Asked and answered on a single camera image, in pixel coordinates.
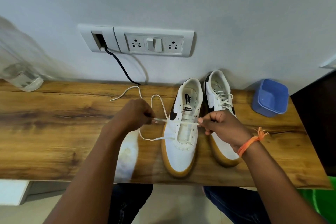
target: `shoe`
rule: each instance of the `shoe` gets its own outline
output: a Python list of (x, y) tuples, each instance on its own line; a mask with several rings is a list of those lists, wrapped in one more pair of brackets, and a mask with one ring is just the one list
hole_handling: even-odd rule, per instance
[[(204, 95), (208, 112), (229, 110), (234, 116), (232, 94), (228, 81), (220, 70), (210, 73), (204, 81)], [(222, 141), (214, 132), (209, 137), (212, 154), (218, 163), (224, 167), (234, 167), (241, 161), (232, 147)]]
[(161, 142), (163, 163), (176, 178), (189, 174), (195, 161), (197, 119), (203, 102), (202, 86), (190, 78), (179, 88)]

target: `wooden table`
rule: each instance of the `wooden table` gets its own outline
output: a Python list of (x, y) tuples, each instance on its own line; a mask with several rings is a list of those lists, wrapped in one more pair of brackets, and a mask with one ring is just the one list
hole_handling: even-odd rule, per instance
[[(129, 99), (139, 97), (138, 90), (131, 89), (123, 98), (109, 101), (128, 87), (44, 82), (37, 91), (27, 93), (0, 81), (0, 178), (72, 180), (102, 126)], [(153, 94), (160, 94), (168, 112), (177, 91), (177, 87), (141, 86), (148, 103)], [(270, 133), (263, 144), (296, 187), (331, 188), (291, 100), (284, 115), (267, 118), (251, 109), (253, 92), (233, 90), (232, 94), (239, 120), (250, 129), (262, 126)], [(160, 100), (154, 100), (153, 109), (164, 117)], [(147, 125), (141, 131), (145, 138), (156, 138), (162, 129), (163, 125)], [(244, 162), (228, 169), (216, 163), (202, 128), (195, 167), (187, 178), (174, 179), (166, 172), (160, 143), (138, 139), (130, 182), (254, 187)]]

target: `jeans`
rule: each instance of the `jeans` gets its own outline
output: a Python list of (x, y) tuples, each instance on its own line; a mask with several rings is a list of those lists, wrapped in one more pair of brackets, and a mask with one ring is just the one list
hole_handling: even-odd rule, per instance
[[(115, 184), (108, 223), (131, 224), (152, 190), (152, 184)], [(204, 186), (204, 192), (234, 224), (271, 223), (256, 191), (238, 187)]]

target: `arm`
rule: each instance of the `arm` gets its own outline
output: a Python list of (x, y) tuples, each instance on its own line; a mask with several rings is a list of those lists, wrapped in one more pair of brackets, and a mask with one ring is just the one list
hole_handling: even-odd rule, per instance
[(128, 132), (150, 124), (154, 112), (130, 100), (101, 130), (90, 154), (44, 224), (107, 223), (119, 149)]
[[(227, 110), (211, 112), (199, 118), (198, 121), (206, 129), (207, 135), (216, 132), (220, 139), (229, 143), (235, 152), (253, 136)], [(243, 153), (242, 158), (250, 170), (273, 224), (327, 223), (300, 196), (285, 172), (260, 141), (252, 143)]]

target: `blue plastic cup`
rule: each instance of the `blue plastic cup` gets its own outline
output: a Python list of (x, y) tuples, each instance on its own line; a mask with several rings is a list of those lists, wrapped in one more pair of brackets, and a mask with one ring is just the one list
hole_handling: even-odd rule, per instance
[(271, 79), (264, 79), (256, 89), (252, 109), (267, 117), (284, 114), (288, 106), (288, 88)]

